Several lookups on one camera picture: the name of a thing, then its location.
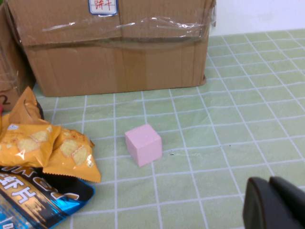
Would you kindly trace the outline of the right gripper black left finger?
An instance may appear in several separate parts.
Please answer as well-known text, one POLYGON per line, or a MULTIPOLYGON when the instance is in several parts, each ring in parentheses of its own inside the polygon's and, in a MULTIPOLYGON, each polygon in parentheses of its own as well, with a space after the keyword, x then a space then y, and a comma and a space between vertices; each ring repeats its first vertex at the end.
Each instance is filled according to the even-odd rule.
POLYGON ((246 229, 303 229, 305 222, 299 222, 281 199, 278 192, 267 181, 259 177, 247 180, 243 207, 243 221, 246 229))

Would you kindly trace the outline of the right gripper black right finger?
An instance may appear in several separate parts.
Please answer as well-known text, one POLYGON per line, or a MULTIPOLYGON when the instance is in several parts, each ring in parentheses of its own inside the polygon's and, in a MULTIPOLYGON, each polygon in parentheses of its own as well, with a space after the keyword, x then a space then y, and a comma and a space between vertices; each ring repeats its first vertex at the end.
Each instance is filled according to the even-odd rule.
POLYGON ((305 221, 305 192, 281 177, 271 177, 270 184, 299 222, 305 221))

